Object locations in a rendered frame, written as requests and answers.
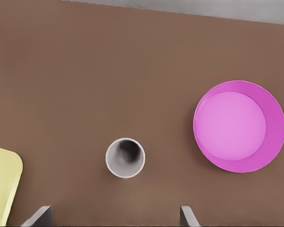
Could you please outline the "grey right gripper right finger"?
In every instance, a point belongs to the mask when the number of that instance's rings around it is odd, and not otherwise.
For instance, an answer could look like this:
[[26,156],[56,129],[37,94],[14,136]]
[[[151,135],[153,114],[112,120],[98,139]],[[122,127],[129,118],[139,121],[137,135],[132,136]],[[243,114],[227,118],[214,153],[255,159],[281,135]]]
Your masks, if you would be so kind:
[[189,206],[180,206],[180,226],[200,227],[198,220]]

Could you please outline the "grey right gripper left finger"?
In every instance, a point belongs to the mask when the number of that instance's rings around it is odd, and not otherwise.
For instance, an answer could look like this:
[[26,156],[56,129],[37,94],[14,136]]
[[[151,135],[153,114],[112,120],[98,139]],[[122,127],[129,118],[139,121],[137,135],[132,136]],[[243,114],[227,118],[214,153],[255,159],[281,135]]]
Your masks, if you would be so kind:
[[53,207],[42,206],[21,227],[53,227]]

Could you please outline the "pale yellow tray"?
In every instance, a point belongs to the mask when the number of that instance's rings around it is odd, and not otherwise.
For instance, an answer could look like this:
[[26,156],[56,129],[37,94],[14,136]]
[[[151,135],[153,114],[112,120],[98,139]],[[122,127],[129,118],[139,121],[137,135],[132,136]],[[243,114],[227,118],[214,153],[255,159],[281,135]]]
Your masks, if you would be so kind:
[[22,171],[21,157],[0,148],[0,227],[7,223]]

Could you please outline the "white cup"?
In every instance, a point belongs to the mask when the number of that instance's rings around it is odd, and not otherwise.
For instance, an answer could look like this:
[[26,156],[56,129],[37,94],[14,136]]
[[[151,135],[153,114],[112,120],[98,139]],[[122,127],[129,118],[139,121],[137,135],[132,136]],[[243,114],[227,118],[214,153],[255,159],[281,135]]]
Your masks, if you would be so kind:
[[146,155],[138,141],[131,138],[120,138],[109,145],[105,161],[108,170],[113,175],[120,178],[131,178],[143,169]]

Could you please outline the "pink plate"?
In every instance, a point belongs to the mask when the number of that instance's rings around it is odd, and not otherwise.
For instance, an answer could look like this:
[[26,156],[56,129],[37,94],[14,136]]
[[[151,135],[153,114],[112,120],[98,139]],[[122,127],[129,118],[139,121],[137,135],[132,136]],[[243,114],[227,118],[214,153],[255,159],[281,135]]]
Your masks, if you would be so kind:
[[235,173],[267,166],[284,143],[284,113],[262,86],[232,80],[208,90],[196,106],[193,131],[202,154]]

